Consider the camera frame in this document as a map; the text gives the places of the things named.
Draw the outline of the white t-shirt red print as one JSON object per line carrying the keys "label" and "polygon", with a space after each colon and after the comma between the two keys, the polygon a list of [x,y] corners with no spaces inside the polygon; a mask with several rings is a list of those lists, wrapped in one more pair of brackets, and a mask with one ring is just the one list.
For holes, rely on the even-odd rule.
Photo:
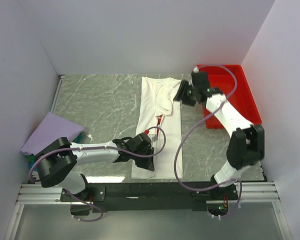
{"label": "white t-shirt red print", "polygon": [[154,171],[145,170],[135,165],[131,169],[133,179],[173,179],[174,159],[182,140],[181,103],[173,101],[181,80],[171,77],[155,79],[143,77],[141,80],[141,102],[136,133],[139,134],[150,127],[151,134],[157,134],[158,140],[153,143],[154,152],[162,147],[161,153],[153,157]]}

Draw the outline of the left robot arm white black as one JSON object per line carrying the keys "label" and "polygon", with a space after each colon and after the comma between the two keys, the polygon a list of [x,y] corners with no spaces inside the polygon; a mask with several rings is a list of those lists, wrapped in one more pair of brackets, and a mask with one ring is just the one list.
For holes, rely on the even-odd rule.
{"label": "left robot arm white black", "polygon": [[35,168],[43,188],[60,186],[78,201],[84,201],[90,195],[90,188],[86,177],[73,170],[75,166],[133,160],[138,168],[153,172],[153,158],[152,140],[144,132],[99,144],[79,144],[60,137],[35,156]]}

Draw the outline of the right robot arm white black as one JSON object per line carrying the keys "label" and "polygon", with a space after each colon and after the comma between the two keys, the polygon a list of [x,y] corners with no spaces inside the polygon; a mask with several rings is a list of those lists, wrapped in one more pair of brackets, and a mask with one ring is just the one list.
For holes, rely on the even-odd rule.
{"label": "right robot arm white black", "polygon": [[188,106],[202,104],[227,131],[230,140],[226,151],[226,162],[211,177],[212,185],[208,187],[212,198],[220,200],[227,194],[227,187],[251,166],[264,159],[265,130],[262,125],[254,125],[243,117],[229,102],[229,94],[218,87],[211,87],[205,71],[193,70],[191,80],[182,80],[175,102]]}

